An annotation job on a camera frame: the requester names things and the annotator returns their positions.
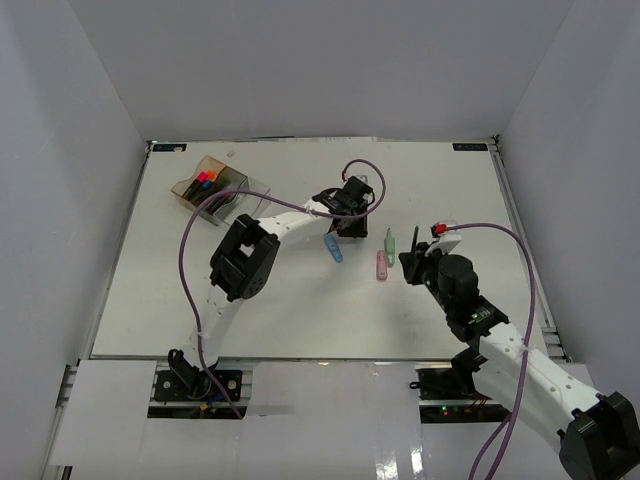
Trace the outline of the light blue correction pen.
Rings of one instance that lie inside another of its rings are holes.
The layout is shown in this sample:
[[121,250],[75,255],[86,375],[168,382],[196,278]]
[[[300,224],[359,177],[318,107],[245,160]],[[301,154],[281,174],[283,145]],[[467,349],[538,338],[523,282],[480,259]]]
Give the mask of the light blue correction pen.
[[325,244],[328,252],[332,256],[333,260],[336,263],[342,263],[344,257],[342,255],[341,250],[340,250],[340,246],[339,246],[339,243],[338,243],[337,239],[332,234],[326,234],[324,236],[323,240],[324,240],[324,244]]

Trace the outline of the black ink gel pen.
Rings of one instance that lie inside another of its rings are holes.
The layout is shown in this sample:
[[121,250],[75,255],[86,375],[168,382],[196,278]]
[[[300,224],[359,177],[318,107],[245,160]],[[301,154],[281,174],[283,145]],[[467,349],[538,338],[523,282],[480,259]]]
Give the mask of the black ink gel pen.
[[418,238],[419,238],[419,225],[416,225],[413,230],[412,242],[410,248],[410,255],[414,256],[418,246]]

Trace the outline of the light pink correction pen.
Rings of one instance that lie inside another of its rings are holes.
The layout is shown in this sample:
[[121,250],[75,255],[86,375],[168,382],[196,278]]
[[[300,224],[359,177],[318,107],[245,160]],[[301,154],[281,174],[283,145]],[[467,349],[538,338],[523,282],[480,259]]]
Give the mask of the light pink correction pen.
[[387,256],[384,250],[378,250],[376,253],[376,279],[378,281],[386,281],[388,278]]

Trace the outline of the blue ink gel pen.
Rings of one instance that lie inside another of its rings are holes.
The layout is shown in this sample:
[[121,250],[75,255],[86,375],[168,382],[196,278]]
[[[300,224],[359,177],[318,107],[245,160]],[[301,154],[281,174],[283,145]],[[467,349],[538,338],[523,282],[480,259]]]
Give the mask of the blue ink gel pen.
[[235,194],[227,193],[223,196],[218,197],[211,205],[208,207],[210,211],[216,211],[221,206],[224,206],[228,203],[231,203],[235,198]]

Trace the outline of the pink cap highlighter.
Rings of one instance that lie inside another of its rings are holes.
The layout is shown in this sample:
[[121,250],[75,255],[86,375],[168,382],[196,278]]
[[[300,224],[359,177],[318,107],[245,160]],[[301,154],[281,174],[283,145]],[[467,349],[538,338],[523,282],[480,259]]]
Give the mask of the pink cap highlighter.
[[200,172],[198,176],[191,182],[189,187],[185,190],[183,197],[186,200],[191,200],[195,195],[198,194],[198,191],[204,183],[203,179],[205,177],[205,172],[207,171]]

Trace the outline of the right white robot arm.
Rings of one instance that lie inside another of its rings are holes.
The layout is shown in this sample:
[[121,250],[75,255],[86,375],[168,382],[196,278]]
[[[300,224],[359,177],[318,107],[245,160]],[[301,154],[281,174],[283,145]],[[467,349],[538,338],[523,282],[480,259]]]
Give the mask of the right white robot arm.
[[620,479],[639,464],[639,425],[623,395],[604,395],[529,349],[508,317],[481,295],[472,262],[454,242],[420,242],[398,259],[405,281],[425,287],[467,349],[452,361],[453,390],[482,394],[512,412],[558,455],[573,479]]

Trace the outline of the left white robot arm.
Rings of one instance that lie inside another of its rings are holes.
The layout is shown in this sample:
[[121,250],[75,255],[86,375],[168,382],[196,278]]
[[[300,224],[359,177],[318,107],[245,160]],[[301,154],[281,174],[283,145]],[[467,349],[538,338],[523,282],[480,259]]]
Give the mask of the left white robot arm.
[[231,398],[227,387],[215,377],[213,368],[218,363],[231,321],[243,303],[266,286],[280,248],[289,242],[332,232],[354,238],[363,236],[368,214],[379,207],[386,194],[385,191],[376,193],[357,176],[345,177],[342,186],[325,189],[302,205],[245,190],[243,193],[247,196],[268,200],[288,210],[258,219],[248,214],[236,217],[210,258],[209,303],[213,313],[205,318],[186,278],[187,242],[198,214],[226,194],[239,192],[228,189],[203,201],[188,220],[178,247],[178,275],[194,316],[194,329],[186,347],[169,351],[168,364],[177,387],[191,399],[209,395]]

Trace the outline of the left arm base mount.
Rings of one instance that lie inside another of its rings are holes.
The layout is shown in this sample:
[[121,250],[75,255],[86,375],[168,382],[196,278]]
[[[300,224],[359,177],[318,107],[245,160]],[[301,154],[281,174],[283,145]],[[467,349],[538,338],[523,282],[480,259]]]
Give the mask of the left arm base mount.
[[167,365],[156,371],[147,417],[179,420],[240,420],[244,374],[216,370],[209,374],[191,364],[182,350],[172,349]]

